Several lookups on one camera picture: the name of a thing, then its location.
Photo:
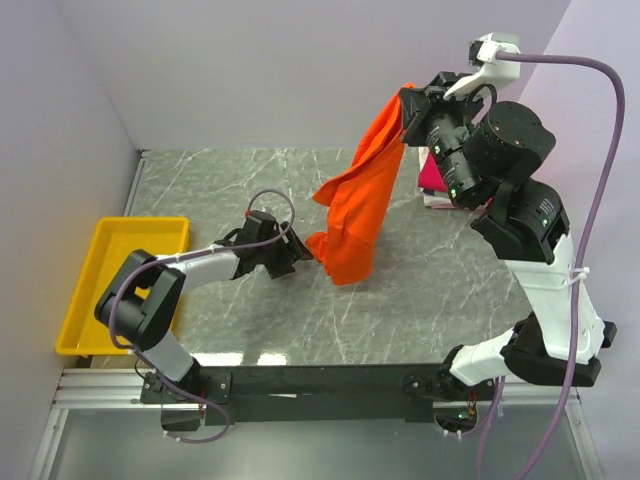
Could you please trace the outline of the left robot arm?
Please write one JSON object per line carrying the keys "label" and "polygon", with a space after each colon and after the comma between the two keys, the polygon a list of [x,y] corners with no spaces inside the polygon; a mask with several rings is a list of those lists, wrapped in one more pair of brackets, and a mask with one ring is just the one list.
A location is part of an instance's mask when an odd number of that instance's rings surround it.
{"label": "left robot arm", "polygon": [[244,224],[210,246],[176,255],[138,249],[126,258],[97,301],[94,317],[125,348],[140,353],[165,377],[176,401],[193,399],[200,388],[198,362],[170,332],[182,294],[201,286],[239,279],[258,266],[276,279],[295,271],[311,252],[289,222],[250,210]]}

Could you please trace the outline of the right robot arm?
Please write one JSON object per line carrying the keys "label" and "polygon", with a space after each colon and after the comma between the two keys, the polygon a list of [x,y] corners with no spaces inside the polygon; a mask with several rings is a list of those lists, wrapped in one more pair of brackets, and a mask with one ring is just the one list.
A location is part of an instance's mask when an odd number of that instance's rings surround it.
{"label": "right robot arm", "polygon": [[560,195],[534,179],[555,136],[529,107],[499,100],[491,84],[449,97],[457,80],[442,72],[423,88],[401,89],[401,139],[433,156],[451,202],[476,213],[472,228],[517,279],[531,311],[499,336],[454,348],[442,363],[440,390],[460,399],[505,375],[590,387],[617,328],[596,314],[585,274],[574,266]]}

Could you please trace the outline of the orange t shirt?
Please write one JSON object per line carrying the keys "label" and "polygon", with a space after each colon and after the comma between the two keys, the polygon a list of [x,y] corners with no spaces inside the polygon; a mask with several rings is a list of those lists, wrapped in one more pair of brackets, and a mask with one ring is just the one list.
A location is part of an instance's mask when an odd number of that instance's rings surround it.
{"label": "orange t shirt", "polygon": [[326,228],[306,246],[337,286],[367,279],[403,160],[402,105],[394,94],[371,123],[350,167],[326,181],[313,200],[327,208]]}

